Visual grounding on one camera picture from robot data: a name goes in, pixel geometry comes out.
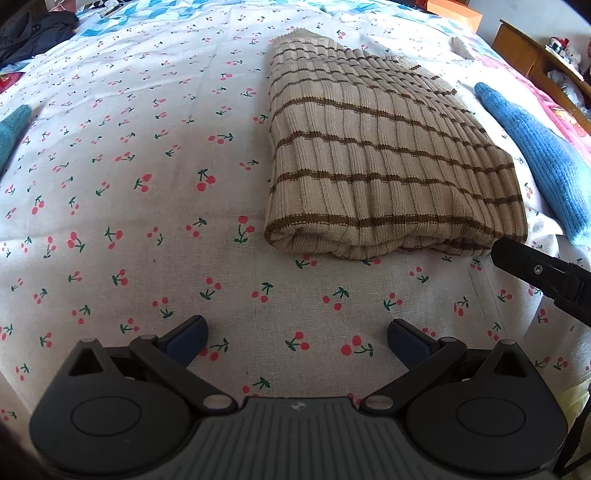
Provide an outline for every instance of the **orange box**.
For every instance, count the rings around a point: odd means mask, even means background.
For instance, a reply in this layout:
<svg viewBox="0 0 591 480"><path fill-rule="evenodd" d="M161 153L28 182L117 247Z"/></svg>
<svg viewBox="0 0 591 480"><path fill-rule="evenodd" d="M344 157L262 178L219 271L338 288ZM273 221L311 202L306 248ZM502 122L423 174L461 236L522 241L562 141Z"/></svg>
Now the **orange box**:
<svg viewBox="0 0 591 480"><path fill-rule="evenodd" d="M427 11L462 23L474 33L478 30L478 25L482 20L481 13L452 0L428 0Z"/></svg>

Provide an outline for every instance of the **red object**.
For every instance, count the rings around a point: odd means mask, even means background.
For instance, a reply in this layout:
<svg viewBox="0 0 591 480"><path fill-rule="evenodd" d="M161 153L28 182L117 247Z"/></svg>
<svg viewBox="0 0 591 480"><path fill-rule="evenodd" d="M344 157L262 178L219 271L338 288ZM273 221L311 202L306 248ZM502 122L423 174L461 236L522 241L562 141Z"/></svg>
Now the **red object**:
<svg viewBox="0 0 591 480"><path fill-rule="evenodd" d="M23 75L23 72L6 73L0 75L0 93L8 90L8 88L14 85Z"/></svg>

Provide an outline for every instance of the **black jacket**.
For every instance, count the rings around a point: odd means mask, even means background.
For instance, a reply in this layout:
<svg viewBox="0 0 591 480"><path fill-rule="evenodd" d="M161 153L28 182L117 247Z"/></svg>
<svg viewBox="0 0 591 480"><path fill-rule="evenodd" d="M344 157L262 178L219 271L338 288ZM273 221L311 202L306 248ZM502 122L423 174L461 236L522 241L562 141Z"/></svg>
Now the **black jacket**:
<svg viewBox="0 0 591 480"><path fill-rule="evenodd" d="M45 53L71 38L77 26L72 12L49 12L36 24L30 12L19 15L0 28L0 68Z"/></svg>

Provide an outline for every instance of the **screw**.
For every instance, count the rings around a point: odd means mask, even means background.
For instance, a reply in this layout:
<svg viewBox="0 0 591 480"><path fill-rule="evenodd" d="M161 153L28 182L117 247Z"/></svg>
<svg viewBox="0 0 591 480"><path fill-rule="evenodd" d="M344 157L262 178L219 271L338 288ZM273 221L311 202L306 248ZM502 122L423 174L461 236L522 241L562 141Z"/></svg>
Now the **screw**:
<svg viewBox="0 0 591 480"><path fill-rule="evenodd" d="M365 399L365 405L372 410L388 410L394 406L394 400L386 395L372 395Z"/></svg>
<svg viewBox="0 0 591 480"><path fill-rule="evenodd" d="M232 405L232 399L227 395L209 395L203 399L203 405L210 410L223 410Z"/></svg>

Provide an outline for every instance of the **wooden furniture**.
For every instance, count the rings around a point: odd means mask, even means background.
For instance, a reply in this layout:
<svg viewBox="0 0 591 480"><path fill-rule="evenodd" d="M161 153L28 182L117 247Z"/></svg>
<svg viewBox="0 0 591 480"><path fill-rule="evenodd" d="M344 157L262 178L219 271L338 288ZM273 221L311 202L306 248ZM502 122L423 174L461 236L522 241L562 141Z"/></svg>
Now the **wooden furniture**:
<svg viewBox="0 0 591 480"><path fill-rule="evenodd" d="M552 100L570 113L579 125L591 134L591 122L546 74L550 70L558 70L567 75L581 90L586 102L591 100L591 86L588 83L581 80L575 72L547 51L544 46L503 20L501 20L501 28L492 48L531 83L545 91Z"/></svg>

